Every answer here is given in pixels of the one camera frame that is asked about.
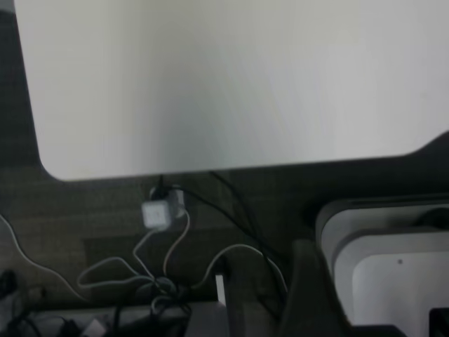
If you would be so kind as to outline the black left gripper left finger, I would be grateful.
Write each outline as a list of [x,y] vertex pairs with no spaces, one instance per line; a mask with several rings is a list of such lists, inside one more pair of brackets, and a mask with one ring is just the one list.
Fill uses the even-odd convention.
[[227,307],[232,336],[274,336],[279,300],[262,255],[250,248],[227,248],[230,267]]

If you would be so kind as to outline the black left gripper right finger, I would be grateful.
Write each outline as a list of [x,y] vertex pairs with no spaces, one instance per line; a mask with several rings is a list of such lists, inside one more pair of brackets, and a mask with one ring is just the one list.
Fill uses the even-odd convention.
[[280,323],[281,336],[350,336],[323,253],[306,239],[293,242],[293,276]]

